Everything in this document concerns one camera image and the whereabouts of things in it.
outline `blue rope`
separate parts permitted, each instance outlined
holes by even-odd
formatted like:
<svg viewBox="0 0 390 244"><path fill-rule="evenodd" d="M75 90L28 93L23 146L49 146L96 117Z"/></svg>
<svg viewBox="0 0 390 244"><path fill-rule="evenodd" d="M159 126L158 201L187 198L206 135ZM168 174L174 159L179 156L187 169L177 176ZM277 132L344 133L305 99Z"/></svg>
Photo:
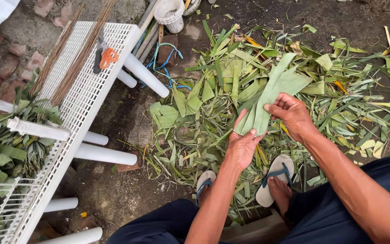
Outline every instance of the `blue rope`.
<svg viewBox="0 0 390 244"><path fill-rule="evenodd" d="M160 67L156 67L156 58L157 58L157 53L158 53L158 51L159 51L159 46L163 46L163 45L170 45L170 46L173 47L174 49L170 52L170 54L169 54L168 58L166 59L165 63L163 63ZM174 81L174 79L172 79L172 78L170 77L170 75L169 75L169 73L168 73L168 70L165 68L165 65L168 64L168 61L169 61L169 59L171 58L171 55L172 55L172 53L173 53L174 51L177 51L177 53L179 54L180 58L183 58L183 56L181 55L181 52L178 51L177 48L176 48L174 45L172 45L172 44L170 44L170 43L166 43L166 42L160 43L160 44L159 44L159 43L157 42L157 43L156 43L156 51L154 52L154 56L153 56L153 58L151 59L151 61L149 62L149 64L147 64L147 66L146 66L147 69L150 68L150 69L154 70L156 73L159 73L159 74L161 74L161 75L163 75L163 76L166 76L166 77L168 78L169 85L167 85L167 84L164 84L164 85L167 86L167 87L169 87L169 88L171 88L171 89L172 89L172 82L176 83L176 81ZM157 71L157 69L161 69L161 68L163 68L163 69L165 70L165 74L164 74L164 73L161 73L161 72L159 72L159 71ZM140 81L141 84L142 84L141 88L143 88L143 87L146 86L146 84L145 84L141 79L139 79L139 81ZM177 88L187 88L187 89L189 89L189 90L192 90L192 89L191 89L190 87L188 87L188 86L177 86Z"/></svg>

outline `pile of leaf scraps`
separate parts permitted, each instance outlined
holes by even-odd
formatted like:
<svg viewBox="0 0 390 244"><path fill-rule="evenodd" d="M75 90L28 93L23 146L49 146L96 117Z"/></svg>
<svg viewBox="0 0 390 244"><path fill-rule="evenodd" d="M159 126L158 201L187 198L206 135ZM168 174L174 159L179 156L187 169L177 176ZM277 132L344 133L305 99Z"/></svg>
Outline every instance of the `pile of leaf scraps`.
<svg viewBox="0 0 390 244"><path fill-rule="evenodd" d="M232 125L238 113L247 108L249 112L236 132L245 134L256 128L260 134L268 133L236 185L229 211L233 221L244 224L242 211L251 215L254 209L258 213L255 192L269 163L279 154L290 155L295 163L299 172L293 180L295 190L306 191L307 184L325 183L322 170L308 151L290 138L281 120L268 122L270 115L263 104L272 103L279 92L304 101L318 130L338 146L346 147L346 153L382 156L390 131L390 101L380 102L384 97L375 95L374 88L380 84L380 75L390 79L389 53L367 54L350 47L348 40L337 39L331 43L333 53L321 54L292 40L302 33L275 34L257 26L239 36L235 31L238 25L234 25L215 37L205 20L203 25L211 49L205 53L193 49L201 55L195 67L186 68L198 70L200 79L183 78L174 84L170 97L149 108L158 128L153 147L140 148L149 162L149 178L161 175L166 178L161 184L171 182L193 189L203 171L218 173ZM250 37L255 30L263 32L263 46ZM373 64L378 58L386 64ZM177 85L192 90L177 89ZM380 117L378 112L387 114ZM163 138L165 148L159 143ZM315 167L319 175L307 179L307 166Z"/></svg>
<svg viewBox="0 0 390 244"><path fill-rule="evenodd" d="M56 140L49 138L22 136L16 131L10 131L7 127L8 119L17 116L22 120L39 124L45 124L46 121L58 125L62 124L62 121L58 118L60 114L58 107L43 109L39 106L40 103L47 100L36 101L37 92L30 94L32 85L33 82L29 83L22 91L19 87L16 87L14 112L0 115L0 183L15 183L17 177L35 178L46 164L46 157L56 142ZM11 188L10 185L0 186L0 206L5 201ZM19 186L14 190L14 194L26 194L28 192L28 186ZM10 208L18 207L16 203L16 197L12 196L10 204L6 205L4 210L9 211ZM0 217L0 230L4 229L13 217L14 215L10 214Z"/></svg>

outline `flip-flop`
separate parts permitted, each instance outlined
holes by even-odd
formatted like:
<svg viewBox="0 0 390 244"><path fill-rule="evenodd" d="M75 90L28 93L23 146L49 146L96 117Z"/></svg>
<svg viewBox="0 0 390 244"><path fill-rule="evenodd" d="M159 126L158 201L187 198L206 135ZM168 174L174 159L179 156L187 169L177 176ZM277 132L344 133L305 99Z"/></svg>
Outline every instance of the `flip-flop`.
<svg viewBox="0 0 390 244"><path fill-rule="evenodd" d="M291 178L294 175L294 163L290 156L281 154L275 158L272 162L269 172L263 179L263 183L257 190L255 194L255 199L258 204L267 208L270 207L275 201L272 194L270 193L270 188L267 183L267 179L271 176L277 176L279 180L284 181L291 187Z"/></svg>
<svg viewBox="0 0 390 244"><path fill-rule="evenodd" d="M216 179L216 174L212 170L207 170L206 172L202 173L201 176L198 178L198 183L196 184L196 200L195 200L197 206L198 206L198 197L201 195L205 186L209 185L211 187L215 179Z"/></svg>

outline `dirt ground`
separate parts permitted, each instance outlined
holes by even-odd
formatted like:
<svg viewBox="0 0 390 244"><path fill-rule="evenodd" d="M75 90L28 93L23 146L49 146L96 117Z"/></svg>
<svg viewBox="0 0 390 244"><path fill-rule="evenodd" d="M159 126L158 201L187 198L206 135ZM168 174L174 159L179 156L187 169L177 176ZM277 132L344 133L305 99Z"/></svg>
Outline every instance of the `dirt ground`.
<svg viewBox="0 0 390 244"><path fill-rule="evenodd" d="M184 72L184 68L192 67L198 58L191 49L208 48L208 38L201 23L205 14L210 16L209 27L217 33L222 28L230 29L234 23L240 24L244 32L262 25L273 30L284 29L286 33L298 33L302 24L307 23L316 28L317 32L306 33L294 40L301 40L321 52L330 51L328 43L332 40L331 36L348 38L352 46L357 48L364 49L375 43L387 46L383 25L390 30L390 0L218 0L216 4L219 7L212 9L204 0L199 8L200 15L194 14L184 19L185 28L178 34L179 50L184 58L178 58L178 65L169 70L171 76L193 75ZM231 14L233 19L224 14ZM117 139L143 146L152 132L143 112L157 99L148 88L137 86L128 89L116 81L91 130L108 136L110 142L106 147L112 149L130 150ZM384 156L389 155L390 141ZM368 161L358 155L354 159ZM105 243L117 228L129 221L174 199L191 198L183 186L175 188L164 184L159 187L158 181L146 179L143 170L112 173L112 164L90 161L74 162L73 167L77 173L69 190L55 196L79 198L77 208L54 214L52 218L53 227L63 234L75 231L82 221L81 213L86 211L105 222L100 241Z"/></svg>

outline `dried stick bundle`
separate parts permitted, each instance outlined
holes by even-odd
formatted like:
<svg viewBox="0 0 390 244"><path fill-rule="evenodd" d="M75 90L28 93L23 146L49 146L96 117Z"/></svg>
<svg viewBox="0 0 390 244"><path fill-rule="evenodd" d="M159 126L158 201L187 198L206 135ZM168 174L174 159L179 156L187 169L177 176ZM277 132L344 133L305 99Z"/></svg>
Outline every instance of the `dried stick bundle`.
<svg viewBox="0 0 390 244"><path fill-rule="evenodd" d="M68 69L62 81L58 85L56 91L54 92L51 99L52 106L56 106L61 103L62 99L66 96L68 90L71 88L74 81L76 80L76 77L78 77L79 71L84 66L85 61L90 55L91 49L94 47L95 43L97 42L97 39L99 37L99 32L105 25L107 19L109 18L109 15L111 14L111 11L114 8L115 3L116 0L106 0L102 10L100 11L99 16L96 19L96 23L94 27L90 29L90 32L88 33L87 40L85 41L84 47L78 53L78 57L70 65L70 68Z"/></svg>
<svg viewBox="0 0 390 244"><path fill-rule="evenodd" d="M78 18L84 9L85 9L85 4L81 3L81 6L78 8L78 10L73 16L73 19L68 24L61 38L58 40L54 49L52 49L51 53L49 54L49 57L45 65L43 66L43 69L40 71L39 77L37 77L37 80L35 81L33 87L31 88L30 91L31 94L34 94L36 91L41 91L41 89L43 88L43 85L45 84L47 77L51 73L52 67L54 66L55 62L60 56L70 34L72 33L74 24L76 23L76 21L78 21Z"/></svg>

